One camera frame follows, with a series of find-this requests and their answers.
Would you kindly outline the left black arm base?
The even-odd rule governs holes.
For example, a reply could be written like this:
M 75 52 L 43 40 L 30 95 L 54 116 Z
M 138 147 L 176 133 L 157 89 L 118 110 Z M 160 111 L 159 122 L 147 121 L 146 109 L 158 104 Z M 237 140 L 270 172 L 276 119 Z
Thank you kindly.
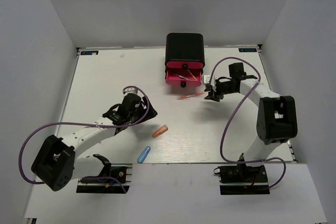
M 93 154 L 78 158 L 73 178 L 76 192 L 85 194 L 126 194 L 132 180 L 131 164 L 112 164 L 106 157 Z

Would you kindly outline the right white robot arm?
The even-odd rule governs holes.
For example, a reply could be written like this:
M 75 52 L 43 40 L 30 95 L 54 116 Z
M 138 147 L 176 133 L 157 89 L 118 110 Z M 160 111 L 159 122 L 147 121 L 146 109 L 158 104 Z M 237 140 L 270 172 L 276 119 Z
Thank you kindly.
M 205 75 L 203 82 L 206 99 L 219 102 L 227 94 L 243 95 L 233 113 L 229 117 L 223 131 L 225 138 L 228 128 L 243 103 L 249 99 L 258 108 L 256 120 L 256 138 L 235 163 L 238 177 L 247 182 L 256 175 L 255 167 L 262 166 L 270 160 L 269 155 L 281 144 L 297 136 L 296 104 L 292 96 L 283 96 L 271 91 L 261 82 L 260 73 L 248 75 L 244 71 L 245 62 L 229 65 L 229 77 L 214 79 L 213 75 Z

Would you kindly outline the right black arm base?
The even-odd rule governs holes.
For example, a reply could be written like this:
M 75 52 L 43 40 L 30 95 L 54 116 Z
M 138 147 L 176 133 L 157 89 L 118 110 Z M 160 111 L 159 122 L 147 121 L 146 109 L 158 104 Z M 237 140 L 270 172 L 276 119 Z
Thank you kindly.
M 221 195 L 270 194 L 264 163 L 222 165 L 216 167 L 213 173 L 219 178 Z

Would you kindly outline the clear blue ballpoint pen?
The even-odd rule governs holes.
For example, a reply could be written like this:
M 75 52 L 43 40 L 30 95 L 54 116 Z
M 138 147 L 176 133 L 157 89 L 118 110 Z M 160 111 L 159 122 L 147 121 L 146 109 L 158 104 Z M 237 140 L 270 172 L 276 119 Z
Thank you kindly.
M 180 74 L 176 74 L 176 73 L 174 73 L 174 75 L 177 76 L 177 77 L 179 77 L 179 78 L 181 78 L 181 79 L 183 79 L 183 80 L 188 80 L 187 77 L 182 76 L 182 75 L 180 75 Z

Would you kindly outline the orange double-ended marker pen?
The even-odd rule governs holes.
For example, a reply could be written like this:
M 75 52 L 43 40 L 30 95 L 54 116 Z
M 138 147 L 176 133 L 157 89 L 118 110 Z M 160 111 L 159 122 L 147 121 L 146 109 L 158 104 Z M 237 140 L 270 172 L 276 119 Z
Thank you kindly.
M 199 93 L 195 93 L 195 94 L 189 94 L 189 95 L 185 95 L 185 96 L 182 96 L 182 97 L 179 97 L 177 98 L 177 100 L 184 100 L 184 99 L 188 99 L 188 98 L 192 98 L 192 97 L 198 97 L 198 96 L 201 96 L 201 95 L 204 95 L 205 92 L 199 92 Z

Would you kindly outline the blue translucent correction tape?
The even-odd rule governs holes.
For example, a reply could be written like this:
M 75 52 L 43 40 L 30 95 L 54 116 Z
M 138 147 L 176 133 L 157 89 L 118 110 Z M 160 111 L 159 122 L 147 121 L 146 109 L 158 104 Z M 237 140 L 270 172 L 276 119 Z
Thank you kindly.
M 137 158 L 137 163 L 142 164 L 145 159 L 147 158 L 149 152 L 151 151 L 151 147 L 147 146 L 142 153 L 139 155 L 139 157 Z

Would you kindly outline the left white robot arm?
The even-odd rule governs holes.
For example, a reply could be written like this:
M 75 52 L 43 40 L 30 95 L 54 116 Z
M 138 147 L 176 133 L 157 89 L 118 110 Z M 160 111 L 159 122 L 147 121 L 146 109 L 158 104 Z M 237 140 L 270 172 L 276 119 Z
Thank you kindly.
M 131 124 L 137 125 L 156 116 L 156 110 L 146 97 L 127 94 L 120 104 L 113 105 L 93 126 L 63 137 L 47 137 L 31 171 L 53 191 L 61 190 L 77 178 L 95 183 L 111 180 L 111 163 L 107 158 L 100 154 L 82 157 L 82 154 Z

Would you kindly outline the orange translucent correction tape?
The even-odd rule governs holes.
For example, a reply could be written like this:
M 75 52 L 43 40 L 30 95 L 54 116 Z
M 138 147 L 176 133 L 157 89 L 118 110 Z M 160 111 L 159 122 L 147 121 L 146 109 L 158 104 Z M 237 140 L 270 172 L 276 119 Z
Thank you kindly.
M 157 137 L 159 137 L 160 135 L 164 134 L 168 129 L 169 129 L 169 128 L 168 128 L 167 125 L 163 125 L 163 126 L 161 126 L 159 129 L 157 129 L 157 130 L 152 134 L 152 137 L 153 137 L 153 138 L 157 138 Z

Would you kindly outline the pink drawer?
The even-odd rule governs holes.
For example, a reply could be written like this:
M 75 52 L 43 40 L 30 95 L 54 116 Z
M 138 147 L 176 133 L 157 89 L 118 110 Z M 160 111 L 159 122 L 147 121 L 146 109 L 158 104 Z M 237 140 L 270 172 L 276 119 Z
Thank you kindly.
M 188 71 L 186 69 L 166 69 L 166 71 L 165 71 L 165 74 L 166 74 L 165 82 L 168 85 L 179 86 L 181 88 L 199 87 L 202 84 L 203 70 L 202 69 L 191 69 L 190 71 L 197 78 L 197 81 L 195 81 L 192 78 L 192 76 L 188 73 Z M 183 80 L 183 79 L 175 76 L 174 73 L 185 76 L 185 77 L 188 78 L 188 80 Z
M 171 69 L 203 69 L 205 66 L 200 61 L 169 61 L 165 65 Z

